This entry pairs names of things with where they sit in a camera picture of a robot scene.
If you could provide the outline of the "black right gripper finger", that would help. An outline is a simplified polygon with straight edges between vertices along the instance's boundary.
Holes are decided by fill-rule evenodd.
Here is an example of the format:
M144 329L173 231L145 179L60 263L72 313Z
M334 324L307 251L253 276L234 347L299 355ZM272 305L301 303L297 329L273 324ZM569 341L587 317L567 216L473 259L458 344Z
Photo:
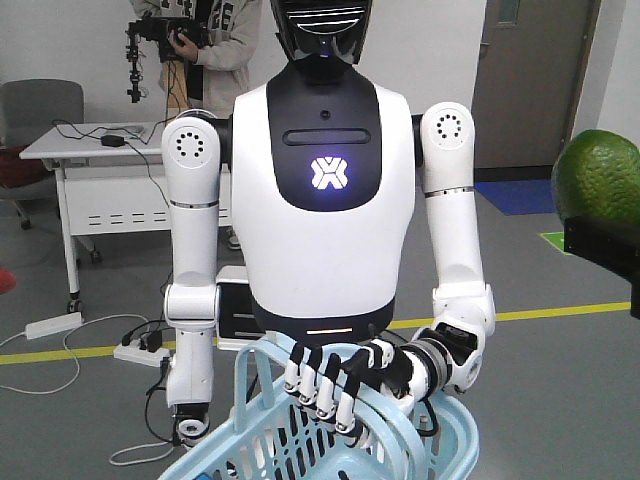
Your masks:
M564 250L622 277L631 285L630 314L639 317L639 227L597 217L564 221Z

